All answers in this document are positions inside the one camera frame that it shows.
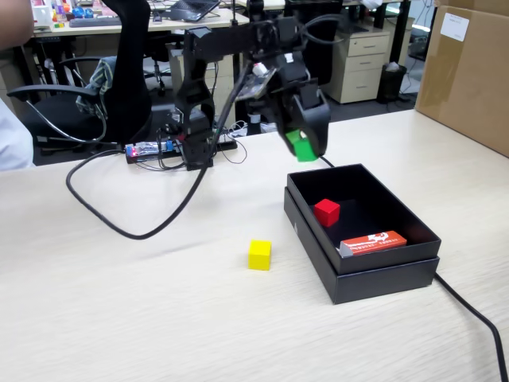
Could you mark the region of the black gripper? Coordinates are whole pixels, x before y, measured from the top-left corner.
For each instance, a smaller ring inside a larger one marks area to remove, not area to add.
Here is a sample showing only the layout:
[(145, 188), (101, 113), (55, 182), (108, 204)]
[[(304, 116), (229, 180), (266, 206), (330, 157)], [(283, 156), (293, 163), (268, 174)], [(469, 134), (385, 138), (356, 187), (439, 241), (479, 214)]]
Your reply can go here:
[(324, 155), (331, 112), (308, 74), (302, 53), (279, 54), (273, 64), (276, 73), (269, 82), (269, 105), (280, 137), (293, 156)]

